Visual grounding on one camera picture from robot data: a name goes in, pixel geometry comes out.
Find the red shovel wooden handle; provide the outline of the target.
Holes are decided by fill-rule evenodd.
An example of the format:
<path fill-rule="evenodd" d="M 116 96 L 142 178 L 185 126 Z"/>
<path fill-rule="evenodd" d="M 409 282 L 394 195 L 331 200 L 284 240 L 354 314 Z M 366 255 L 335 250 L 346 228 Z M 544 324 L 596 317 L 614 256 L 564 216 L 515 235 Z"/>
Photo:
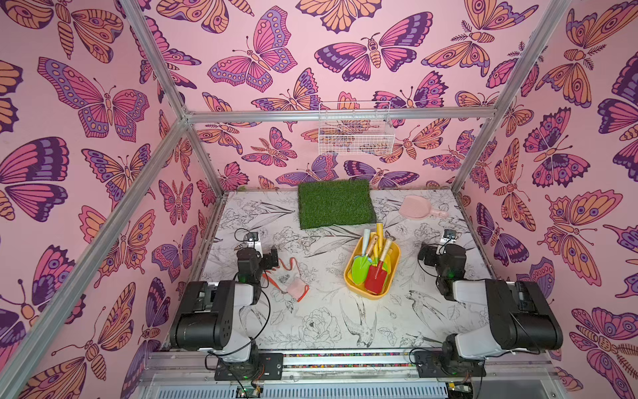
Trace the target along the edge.
<path fill-rule="evenodd" d="M 385 281 L 388 274 L 387 271 L 384 269 L 384 264 L 385 264 L 385 259 L 390 252 L 390 248 L 392 244 L 393 244 L 392 239 L 387 239 L 387 241 L 385 241 L 385 245 L 380 255 L 380 259 L 378 260 L 376 265 L 372 265 L 369 268 L 367 280 L 365 282 L 365 288 L 371 294 L 378 295 L 384 289 Z"/>

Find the green trowel wooden handle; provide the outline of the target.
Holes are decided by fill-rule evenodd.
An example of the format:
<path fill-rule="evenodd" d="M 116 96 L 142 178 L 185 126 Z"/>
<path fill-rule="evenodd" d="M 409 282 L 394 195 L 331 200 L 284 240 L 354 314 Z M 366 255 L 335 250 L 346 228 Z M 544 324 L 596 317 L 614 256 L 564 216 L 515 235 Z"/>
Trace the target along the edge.
<path fill-rule="evenodd" d="M 366 251 L 362 255 L 356 257 L 353 260 L 352 267 L 351 267 L 351 274 L 352 274 L 352 282 L 355 285 L 363 284 L 365 280 L 367 279 L 367 274 L 372 264 L 371 254 L 376 248 L 377 240 L 378 240 L 377 235 L 369 239 L 367 241 Z"/>

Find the yellow plastic storage box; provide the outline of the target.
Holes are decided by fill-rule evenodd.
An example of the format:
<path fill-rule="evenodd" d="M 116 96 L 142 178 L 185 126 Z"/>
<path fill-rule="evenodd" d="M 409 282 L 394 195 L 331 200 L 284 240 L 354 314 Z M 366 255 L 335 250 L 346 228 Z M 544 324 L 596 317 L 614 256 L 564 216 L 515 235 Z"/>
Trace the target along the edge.
<path fill-rule="evenodd" d="M 368 246 L 371 246 L 376 240 L 376 233 L 371 233 L 370 239 L 367 241 Z M 393 280 L 397 271 L 397 268 L 401 259 L 401 249 L 397 242 L 390 241 L 390 248 L 385 254 L 384 263 L 381 271 L 377 271 L 379 266 L 379 259 L 373 258 L 373 253 L 368 249 L 363 251 L 363 244 L 365 243 L 365 237 L 362 236 L 352 252 L 352 256 L 347 262 L 347 266 L 343 272 L 343 279 L 350 291 L 358 294 L 366 299 L 377 300 L 381 299 L 390 292 L 390 288 L 393 284 Z M 368 254 L 368 267 L 367 277 L 357 284 L 354 280 L 355 274 L 352 270 L 356 264 L 359 264 L 360 259 L 364 254 Z"/>

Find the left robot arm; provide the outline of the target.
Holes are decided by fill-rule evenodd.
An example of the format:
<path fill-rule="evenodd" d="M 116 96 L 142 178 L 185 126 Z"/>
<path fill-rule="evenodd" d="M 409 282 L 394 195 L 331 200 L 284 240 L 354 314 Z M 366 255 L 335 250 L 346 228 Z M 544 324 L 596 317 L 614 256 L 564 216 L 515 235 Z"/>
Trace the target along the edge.
<path fill-rule="evenodd" d="M 262 275 L 277 266 L 278 253 L 276 248 L 267 254 L 243 248 L 237 252 L 237 261 L 235 278 L 187 284 L 169 330 L 170 348 L 207 352 L 228 367 L 257 367 L 256 339 L 249 336 L 240 312 L 259 302 L 264 291 Z"/>

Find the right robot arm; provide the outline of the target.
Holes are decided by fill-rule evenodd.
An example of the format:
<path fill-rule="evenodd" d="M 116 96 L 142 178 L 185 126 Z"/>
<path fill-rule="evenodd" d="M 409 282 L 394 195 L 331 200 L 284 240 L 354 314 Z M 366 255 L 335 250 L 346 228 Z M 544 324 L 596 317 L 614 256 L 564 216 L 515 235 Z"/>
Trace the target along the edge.
<path fill-rule="evenodd" d="M 436 272 L 436 287 L 448 301 L 485 307 L 487 323 L 452 333 L 443 359 L 478 362 L 511 352 L 540 354 L 563 345 L 563 331 L 539 285 L 533 281 L 465 278 L 467 251 L 457 244 L 423 244 L 417 260 Z"/>

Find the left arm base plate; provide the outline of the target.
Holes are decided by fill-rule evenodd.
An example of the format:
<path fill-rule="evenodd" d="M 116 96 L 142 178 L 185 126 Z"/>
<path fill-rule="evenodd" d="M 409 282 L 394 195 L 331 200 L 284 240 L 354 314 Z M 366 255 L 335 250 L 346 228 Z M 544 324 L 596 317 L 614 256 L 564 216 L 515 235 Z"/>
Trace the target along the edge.
<path fill-rule="evenodd" d="M 214 380 L 240 382 L 281 380 L 283 354 L 280 352 L 253 352 L 245 362 L 220 361 Z"/>

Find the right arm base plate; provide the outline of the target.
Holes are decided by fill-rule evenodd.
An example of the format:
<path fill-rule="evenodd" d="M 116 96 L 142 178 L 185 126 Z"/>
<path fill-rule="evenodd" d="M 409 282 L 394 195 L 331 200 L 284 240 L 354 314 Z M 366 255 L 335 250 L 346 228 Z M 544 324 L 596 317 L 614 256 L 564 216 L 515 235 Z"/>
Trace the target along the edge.
<path fill-rule="evenodd" d="M 420 378 L 484 377 L 482 361 L 455 359 L 431 348 L 414 348 L 408 355 Z"/>

